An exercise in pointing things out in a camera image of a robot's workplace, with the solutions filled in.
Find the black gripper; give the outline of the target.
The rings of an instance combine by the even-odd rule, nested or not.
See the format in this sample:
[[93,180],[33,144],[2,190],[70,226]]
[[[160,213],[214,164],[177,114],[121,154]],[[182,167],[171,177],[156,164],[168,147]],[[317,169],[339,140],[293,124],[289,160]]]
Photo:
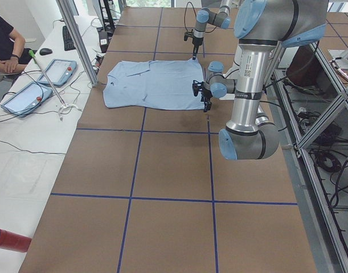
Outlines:
[[194,45],[192,60],[196,60],[196,53],[198,53],[199,47],[203,44],[204,32],[197,30],[186,31],[184,41],[187,41],[188,38],[192,38],[192,44]]
[[203,112],[206,113],[209,110],[211,110],[212,93],[210,90],[204,87],[204,82],[199,82],[197,80],[194,80],[192,83],[192,90],[195,97],[197,97],[198,94],[200,93],[201,95],[200,101],[204,103]]

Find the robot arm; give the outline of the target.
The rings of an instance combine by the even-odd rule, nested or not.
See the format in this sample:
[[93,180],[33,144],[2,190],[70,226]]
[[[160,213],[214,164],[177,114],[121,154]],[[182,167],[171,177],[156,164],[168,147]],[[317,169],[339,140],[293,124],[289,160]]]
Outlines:
[[223,75],[213,61],[193,94],[209,110],[211,99],[233,94],[231,119],[219,131],[219,147],[228,160],[266,159],[279,145],[279,132],[260,107],[270,52],[276,46],[305,46],[325,34],[327,1],[244,1],[236,16],[234,35],[241,50],[238,77]]
[[[231,9],[239,5],[240,1],[221,1],[219,11],[217,13],[210,11],[208,7],[201,8],[198,12],[195,11],[194,5],[191,1],[186,3],[185,14],[184,14],[184,27],[186,32],[184,34],[184,41],[188,38],[192,38],[193,44],[193,55],[192,59],[196,60],[198,55],[199,47],[203,44],[204,34],[206,33],[206,27],[208,24],[219,27],[222,29],[228,29],[231,23],[230,12]],[[191,5],[195,15],[195,27],[189,31],[186,27],[186,11],[188,5]]]

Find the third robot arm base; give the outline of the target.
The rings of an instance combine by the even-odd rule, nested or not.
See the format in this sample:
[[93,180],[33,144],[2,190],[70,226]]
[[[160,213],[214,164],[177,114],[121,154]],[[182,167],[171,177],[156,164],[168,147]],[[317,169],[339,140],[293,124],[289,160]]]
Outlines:
[[328,50],[331,55],[330,63],[336,69],[348,70],[348,48],[344,50]]

